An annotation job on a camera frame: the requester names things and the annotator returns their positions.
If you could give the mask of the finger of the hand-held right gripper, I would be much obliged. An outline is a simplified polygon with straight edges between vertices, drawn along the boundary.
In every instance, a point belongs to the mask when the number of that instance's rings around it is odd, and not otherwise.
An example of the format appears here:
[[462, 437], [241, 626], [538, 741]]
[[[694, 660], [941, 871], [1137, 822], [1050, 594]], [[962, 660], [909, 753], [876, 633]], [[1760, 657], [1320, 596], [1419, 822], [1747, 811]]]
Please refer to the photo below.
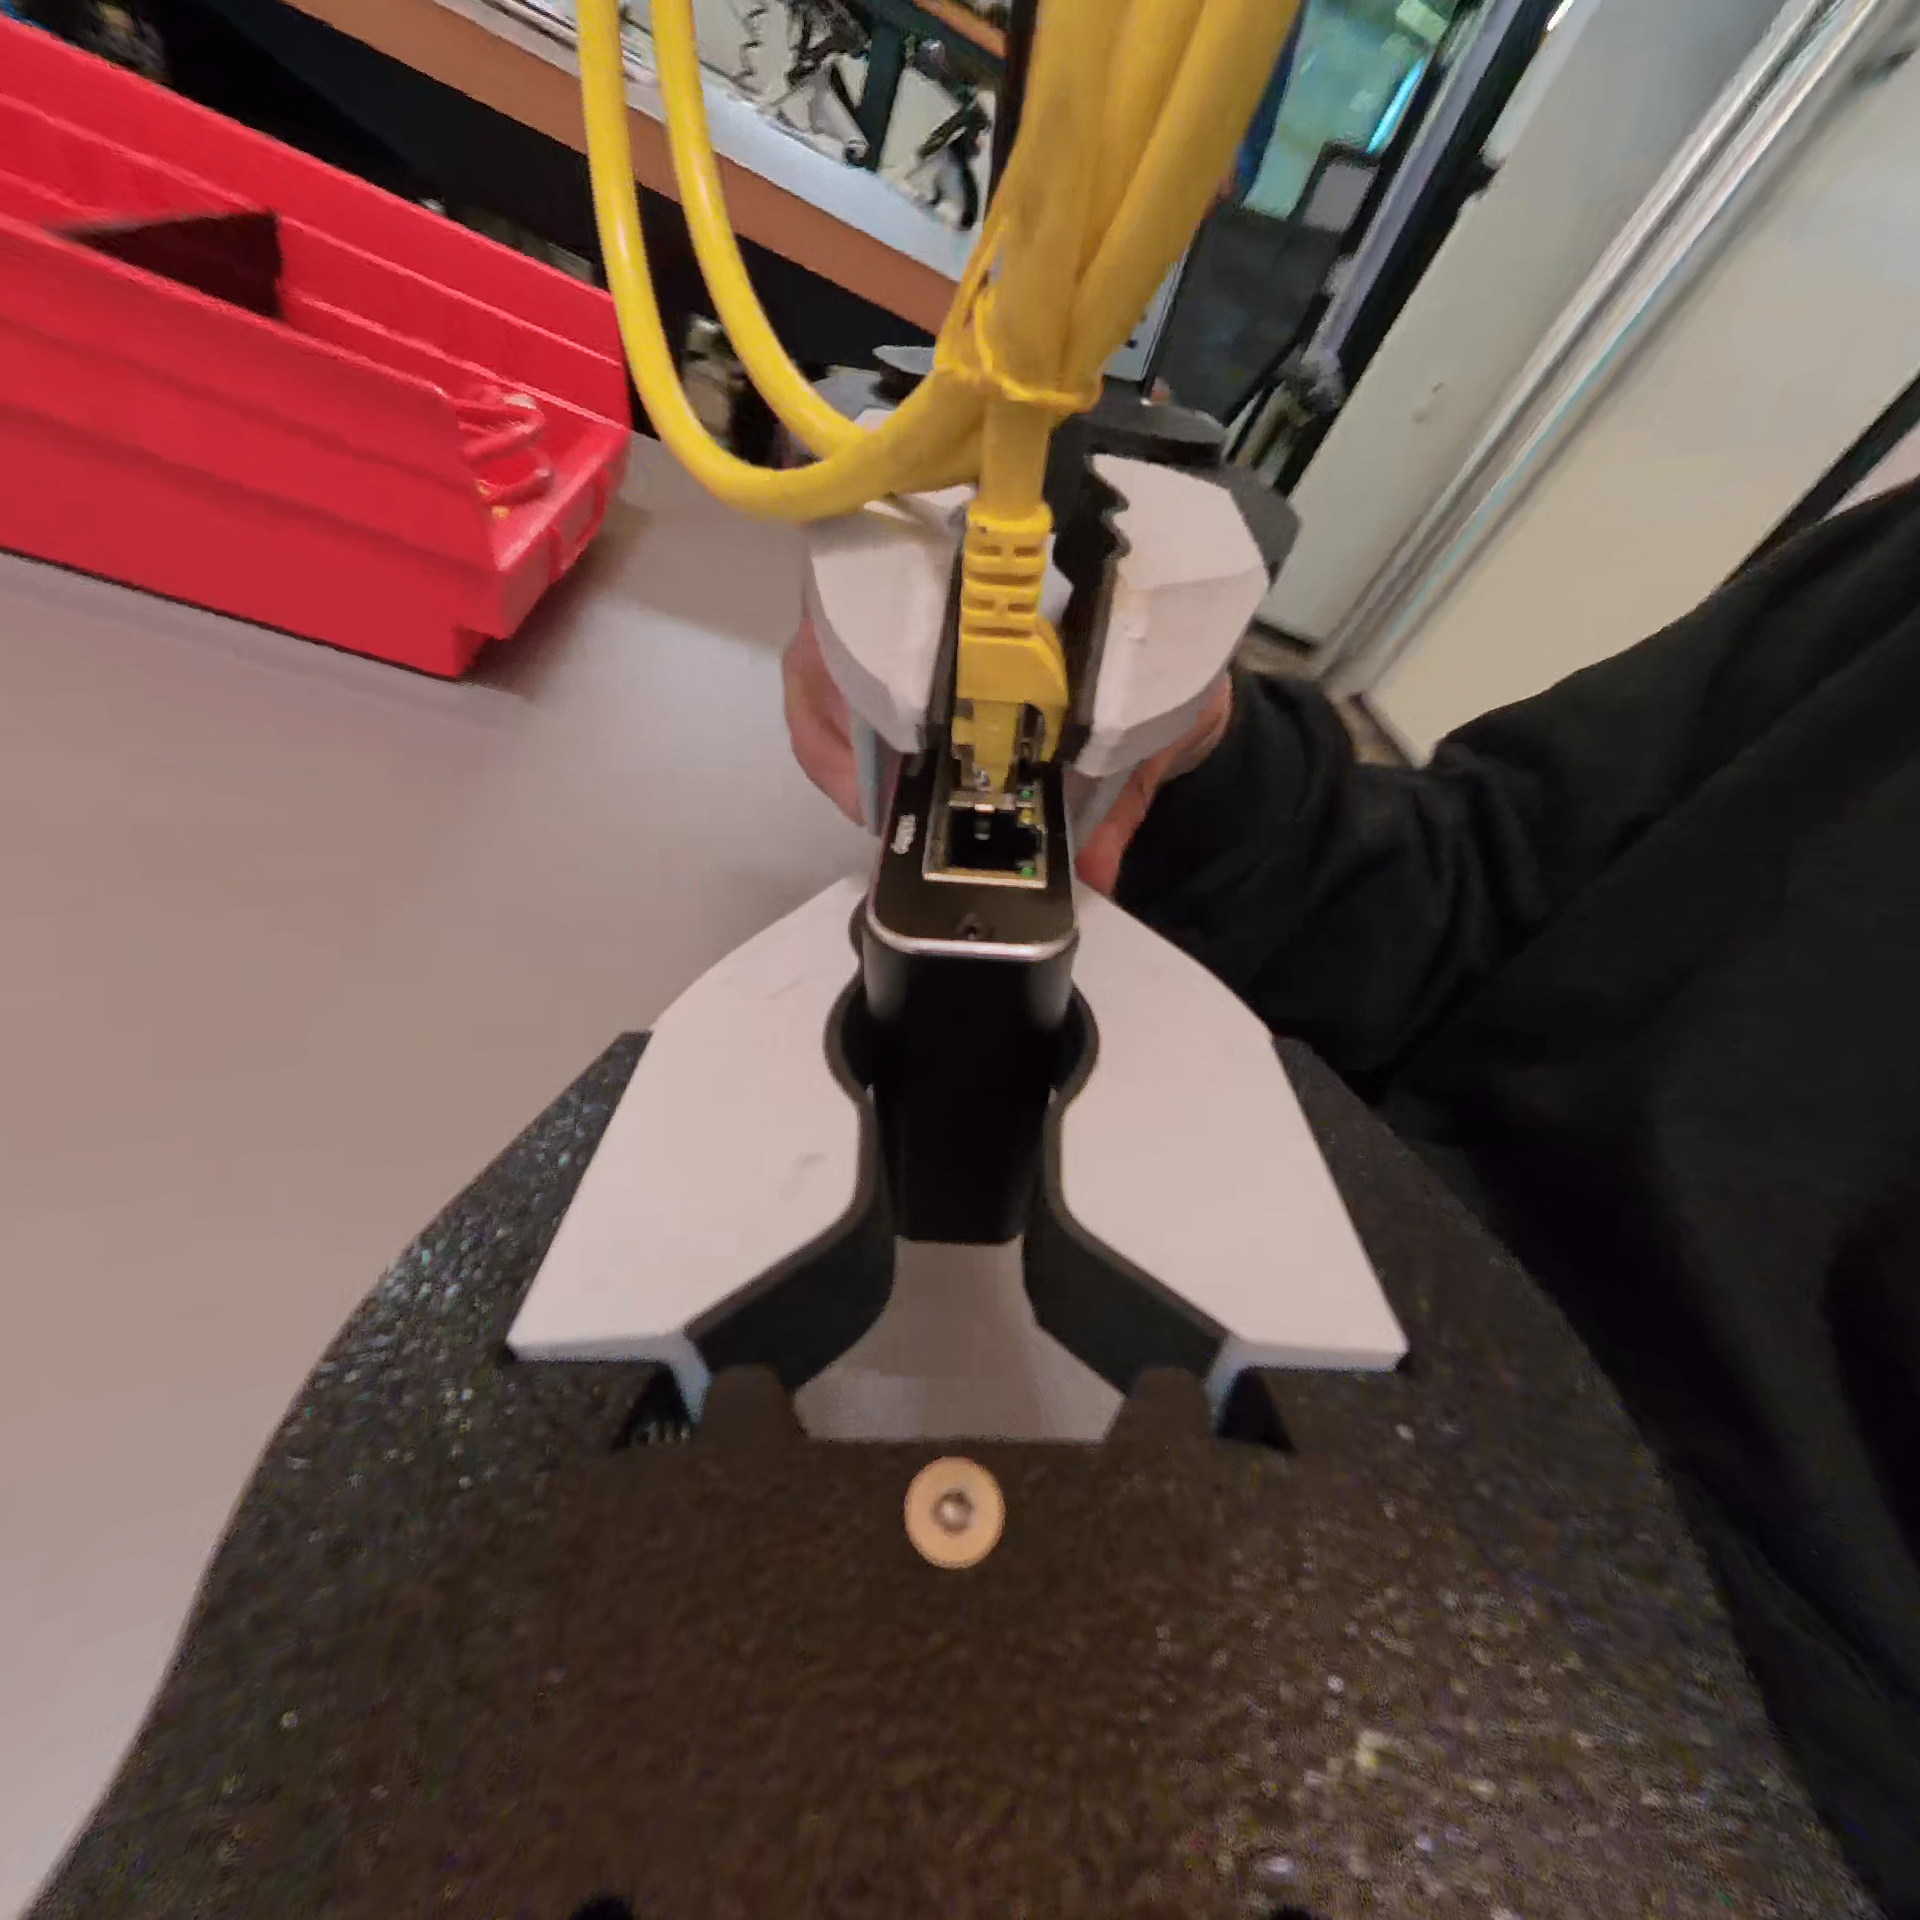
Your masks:
[[802, 606], [827, 674], [897, 755], [921, 746], [968, 504], [968, 489], [918, 491], [802, 527]]
[[1221, 483], [1097, 452], [1050, 570], [1068, 585], [1058, 755], [1112, 783], [1194, 725], [1267, 594], [1264, 552]]

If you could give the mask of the person's torso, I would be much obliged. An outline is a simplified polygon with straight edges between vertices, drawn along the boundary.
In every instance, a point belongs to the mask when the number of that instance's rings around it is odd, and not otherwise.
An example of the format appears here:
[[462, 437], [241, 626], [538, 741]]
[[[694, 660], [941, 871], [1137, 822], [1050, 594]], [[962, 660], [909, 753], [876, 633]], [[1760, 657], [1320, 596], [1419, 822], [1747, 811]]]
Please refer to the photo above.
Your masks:
[[1658, 1442], [1810, 1794], [1914, 1917], [1916, 774], [1610, 1003], [1528, 954], [1393, 1095]]

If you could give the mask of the black network switch box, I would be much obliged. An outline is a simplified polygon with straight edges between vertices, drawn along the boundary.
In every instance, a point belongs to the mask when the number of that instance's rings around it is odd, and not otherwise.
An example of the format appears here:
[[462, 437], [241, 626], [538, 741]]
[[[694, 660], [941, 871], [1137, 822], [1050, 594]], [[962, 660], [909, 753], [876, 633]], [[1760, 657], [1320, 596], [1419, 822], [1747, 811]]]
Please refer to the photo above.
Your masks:
[[906, 1244], [1025, 1232], [1073, 1003], [1062, 776], [963, 795], [945, 732], [897, 765], [857, 922], [887, 1201]]

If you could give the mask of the person's right hand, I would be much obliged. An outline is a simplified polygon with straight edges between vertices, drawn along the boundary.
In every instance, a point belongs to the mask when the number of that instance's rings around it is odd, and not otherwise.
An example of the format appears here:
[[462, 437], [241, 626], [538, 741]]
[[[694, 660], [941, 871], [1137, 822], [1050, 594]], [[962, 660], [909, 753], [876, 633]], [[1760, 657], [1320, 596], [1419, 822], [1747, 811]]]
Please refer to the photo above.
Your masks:
[[[812, 620], [802, 617], [790, 645], [782, 653], [782, 714], [788, 743], [802, 776], [854, 825], [869, 828], [869, 778], [873, 762], [863, 762], [854, 743], [857, 725], [848, 698], [832, 683], [820, 639]], [[1158, 792], [1185, 774], [1197, 771], [1204, 759], [1221, 743], [1234, 716], [1231, 677], [1213, 680], [1194, 711], [1192, 725], [1163, 753], [1143, 759], [1113, 789], [1104, 804], [1089, 804], [1083, 816], [1088, 834], [1077, 840], [1074, 871], [1089, 891], [1112, 895], [1118, 888], [1124, 855], [1140, 831]]]

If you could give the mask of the red plastic bin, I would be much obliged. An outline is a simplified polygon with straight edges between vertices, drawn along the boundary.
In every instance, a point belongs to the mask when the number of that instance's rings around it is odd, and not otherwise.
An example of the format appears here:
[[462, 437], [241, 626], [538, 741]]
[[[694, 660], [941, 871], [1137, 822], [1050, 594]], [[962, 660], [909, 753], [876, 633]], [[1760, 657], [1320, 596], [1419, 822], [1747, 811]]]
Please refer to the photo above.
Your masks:
[[2, 22], [2, 549], [462, 680], [629, 461], [611, 298]]

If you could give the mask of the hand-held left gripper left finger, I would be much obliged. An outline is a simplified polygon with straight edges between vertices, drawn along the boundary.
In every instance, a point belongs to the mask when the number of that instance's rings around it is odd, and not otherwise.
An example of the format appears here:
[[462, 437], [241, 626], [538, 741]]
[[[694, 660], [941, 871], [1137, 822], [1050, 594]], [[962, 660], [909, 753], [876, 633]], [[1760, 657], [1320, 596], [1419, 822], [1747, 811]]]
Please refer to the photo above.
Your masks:
[[894, 1255], [872, 1100], [835, 1053], [859, 906], [839, 877], [659, 1015], [516, 1313], [516, 1361], [643, 1361], [680, 1393], [764, 1366], [796, 1390], [872, 1331]]

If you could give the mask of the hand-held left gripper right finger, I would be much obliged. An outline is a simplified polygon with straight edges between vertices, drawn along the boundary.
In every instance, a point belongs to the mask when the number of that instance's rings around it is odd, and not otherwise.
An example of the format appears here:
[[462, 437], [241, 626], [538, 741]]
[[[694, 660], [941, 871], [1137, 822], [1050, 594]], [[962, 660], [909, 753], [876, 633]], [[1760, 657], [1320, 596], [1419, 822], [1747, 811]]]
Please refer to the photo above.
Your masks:
[[1182, 1372], [1386, 1378], [1408, 1337], [1275, 1038], [1207, 967], [1082, 891], [1073, 1003], [1025, 1225], [1040, 1331], [1127, 1397]]

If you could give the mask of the silver metal door frame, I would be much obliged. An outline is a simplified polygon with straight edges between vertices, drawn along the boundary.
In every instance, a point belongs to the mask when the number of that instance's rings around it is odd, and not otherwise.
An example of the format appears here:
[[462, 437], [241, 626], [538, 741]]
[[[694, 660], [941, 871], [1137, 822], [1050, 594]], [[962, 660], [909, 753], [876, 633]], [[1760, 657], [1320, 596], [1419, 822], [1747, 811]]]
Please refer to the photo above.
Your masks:
[[1532, 117], [1359, 376], [1306, 495], [1317, 677], [1371, 693], [1914, 4], [1580, 4]]

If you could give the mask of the wood-edged office table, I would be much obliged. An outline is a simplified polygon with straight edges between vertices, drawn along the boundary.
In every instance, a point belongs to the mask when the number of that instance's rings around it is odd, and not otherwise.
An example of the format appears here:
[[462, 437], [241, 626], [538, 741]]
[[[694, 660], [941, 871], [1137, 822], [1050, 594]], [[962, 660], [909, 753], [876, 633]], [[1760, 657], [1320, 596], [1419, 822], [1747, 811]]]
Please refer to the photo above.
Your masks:
[[[292, 4], [411, 73], [586, 152], [568, 28], [523, 4]], [[814, 272], [905, 323], [938, 331], [974, 241], [897, 185], [824, 157], [796, 133], [703, 81], [706, 133], [739, 241]]]

